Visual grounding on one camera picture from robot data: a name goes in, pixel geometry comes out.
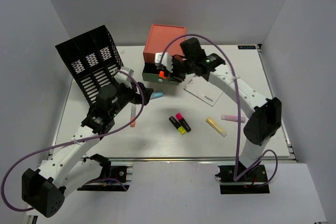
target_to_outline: highlighter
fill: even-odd
[[[181,135],[184,135],[186,133],[185,128],[180,125],[180,123],[173,116],[169,118],[169,121],[171,121],[171,123],[175,126],[175,128],[178,130],[178,132],[180,132]]]
[[[189,124],[183,118],[183,115],[181,115],[181,113],[176,114],[176,118],[178,119],[178,121],[181,123],[181,125],[185,128],[187,132],[191,131]]]

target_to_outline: white card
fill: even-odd
[[[186,83],[184,90],[211,106],[215,105],[223,93],[222,90],[207,82],[202,77],[192,77],[192,79]]]

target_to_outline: yellow highlighter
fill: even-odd
[[[169,118],[169,121],[174,125],[174,127],[181,135],[184,135],[186,133],[185,128],[173,116]]]
[[[208,124],[211,125],[220,135],[226,136],[226,131],[224,131],[212,118],[207,118],[205,120]]]

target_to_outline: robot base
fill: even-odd
[[[268,185],[260,187],[268,180],[264,165],[259,165],[236,182],[233,180],[234,169],[234,165],[218,167],[219,173],[215,177],[220,181],[220,194],[269,194]]]
[[[110,178],[115,178],[119,180],[121,183],[129,182],[127,180],[128,175],[128,168],[132,168],[129,166],[111,166],[111,174]],[[77,191],[125,191],[118,183],[111,183],[108,185],[103,185],[103,183],[94,183],[89,185],[83,185],[82,187],[78,188]]]

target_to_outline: cable tie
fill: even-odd
[[[240,79],[240,76],[232,76],[232,81],[229,83],[231,85],[235,80]]]
[[[79,142],[77,141],[77,139],[74,139],[74,144],[78,144],[79,145]]]

